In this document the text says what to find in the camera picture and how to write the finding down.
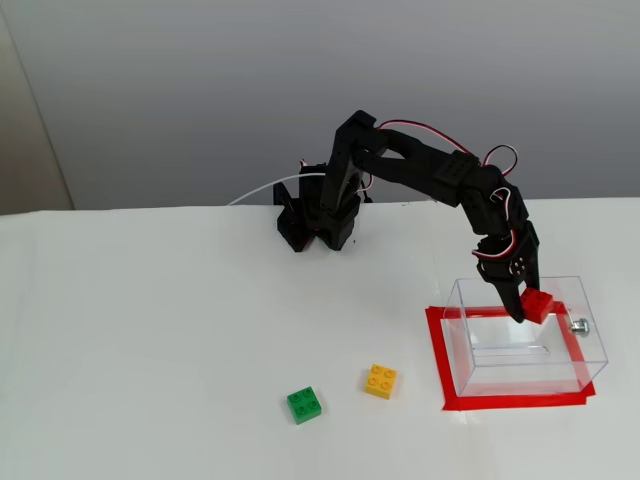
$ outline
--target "metal screw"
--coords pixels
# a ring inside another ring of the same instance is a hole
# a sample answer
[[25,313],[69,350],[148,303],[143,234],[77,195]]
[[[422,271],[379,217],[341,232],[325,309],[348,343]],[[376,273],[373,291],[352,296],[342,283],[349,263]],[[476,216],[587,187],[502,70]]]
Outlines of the metal screw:
[[586,318],[572,321],[569,328],[571,329],[571,333],[574,335],[580,335],[581,337],[589,335],[589,322]]

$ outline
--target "yellow lego brick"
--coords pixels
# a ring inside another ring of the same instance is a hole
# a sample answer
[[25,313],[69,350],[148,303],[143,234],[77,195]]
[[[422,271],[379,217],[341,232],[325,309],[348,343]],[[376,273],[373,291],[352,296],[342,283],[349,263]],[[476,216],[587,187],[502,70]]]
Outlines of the yellow lego brick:
[[373,365],[367,378],[364,391],[371,395],[382,397],[386,400],[391,398],[393,384],[396,381],[396,371],[380,365]]

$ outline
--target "transparent container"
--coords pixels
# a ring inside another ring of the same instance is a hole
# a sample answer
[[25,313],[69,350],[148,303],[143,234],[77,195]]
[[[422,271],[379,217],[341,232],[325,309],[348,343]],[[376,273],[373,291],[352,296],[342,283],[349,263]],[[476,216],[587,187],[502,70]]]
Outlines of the transparent container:
[[540,282],[554,308],[538,325],[513,320],[483,280],[456,281],[442,333],[458,396],[580,392],[607,365],[580,278]]

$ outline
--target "gray wall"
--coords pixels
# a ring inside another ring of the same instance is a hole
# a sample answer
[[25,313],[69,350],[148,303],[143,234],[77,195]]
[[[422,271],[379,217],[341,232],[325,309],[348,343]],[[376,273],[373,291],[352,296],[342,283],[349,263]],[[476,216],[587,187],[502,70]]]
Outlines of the gray wall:
[[359,108],[515,145],[526,197],[640,194],[636,0],[0,1],[78,208],[226,203]]
[[72,208],[0,11],[0,215]]

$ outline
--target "robotic arm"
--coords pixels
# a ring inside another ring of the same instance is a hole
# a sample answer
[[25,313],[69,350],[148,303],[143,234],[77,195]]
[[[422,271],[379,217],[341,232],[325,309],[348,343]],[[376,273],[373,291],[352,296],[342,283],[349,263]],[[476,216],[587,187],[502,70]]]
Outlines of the robotic arm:
[[[540,288],[538,245],[517,187],[495,166],[459,150],[451,154],[394,130],[374,127],[375,118],[356,112],[337,131],[328,164],[304,166],[300,197],[292,199],[282,183],[274,186],[274,204],[283,205],[278,231],[300,252],[313,236],[340,250],[353,231],[360,208],[357,190],[363,172],[401,183],[434,200],[462,204],[473,232],[485,237],[473,254],[482,278],[494,285],[506,311],[525,319],[518,286]],[[390,150],[403,158],[387,158]]]

